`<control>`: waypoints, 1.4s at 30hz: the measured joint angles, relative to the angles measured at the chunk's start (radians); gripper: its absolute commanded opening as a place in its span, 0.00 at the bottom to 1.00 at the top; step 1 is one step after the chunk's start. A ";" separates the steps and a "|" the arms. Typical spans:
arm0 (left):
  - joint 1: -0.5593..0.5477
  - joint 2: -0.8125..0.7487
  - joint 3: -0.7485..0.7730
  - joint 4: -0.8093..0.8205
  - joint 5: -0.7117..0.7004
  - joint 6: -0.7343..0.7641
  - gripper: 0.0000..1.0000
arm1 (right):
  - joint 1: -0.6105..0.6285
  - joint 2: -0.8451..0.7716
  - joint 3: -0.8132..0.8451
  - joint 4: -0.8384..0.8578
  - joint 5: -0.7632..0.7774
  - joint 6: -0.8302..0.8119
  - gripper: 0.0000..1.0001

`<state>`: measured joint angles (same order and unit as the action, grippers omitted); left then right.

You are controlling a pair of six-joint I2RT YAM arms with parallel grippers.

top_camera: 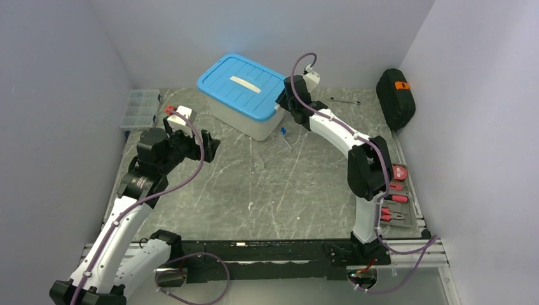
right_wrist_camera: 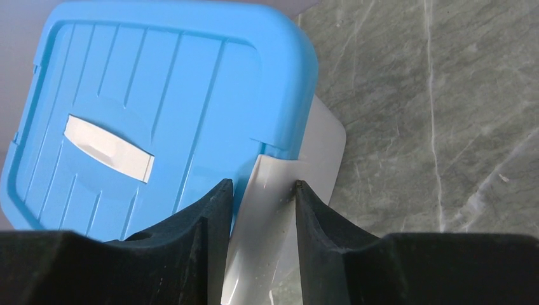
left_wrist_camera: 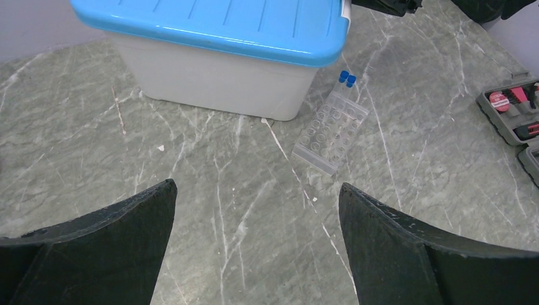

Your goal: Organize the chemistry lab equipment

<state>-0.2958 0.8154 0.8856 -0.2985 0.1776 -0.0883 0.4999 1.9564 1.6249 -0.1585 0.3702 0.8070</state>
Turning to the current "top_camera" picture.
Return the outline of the white plastic bin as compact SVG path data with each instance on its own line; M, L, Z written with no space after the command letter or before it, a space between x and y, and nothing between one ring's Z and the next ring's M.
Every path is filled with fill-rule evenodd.
M214 117L257 141L266 140L284 115L274 100L261 102L254 94L242 94L227 102L210 98L208 106Z

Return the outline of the blue plastic tray lid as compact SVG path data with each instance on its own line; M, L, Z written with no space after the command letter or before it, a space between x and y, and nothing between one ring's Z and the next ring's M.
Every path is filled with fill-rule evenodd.
M263 122L277 113L276 100L284 89L284 79L273 69L229 53L198 78L197 87L220 104Z

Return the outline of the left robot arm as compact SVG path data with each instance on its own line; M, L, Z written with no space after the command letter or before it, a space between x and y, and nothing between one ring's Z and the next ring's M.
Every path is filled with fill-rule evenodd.
M164 230L151 235L141 252L123 258L142 223L168 186L167 175L185 159L210 163L220 140L199 134L150 128L141 133L137 154L123 176L113 209L88 255L67 281L57 280L49 296L55 304L126 304L153 269L182 260L181 236Z

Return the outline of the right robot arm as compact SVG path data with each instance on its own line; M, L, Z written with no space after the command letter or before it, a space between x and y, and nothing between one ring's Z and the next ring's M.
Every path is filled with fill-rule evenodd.
M369 137L339 119L324 103L312 101L305 79L287 77L277 103L294 121L338 148L347 159L347 183L356 197L352 259L365 264L375 254L371 243L379 236L381 206L392 180L392 162L386 140Z

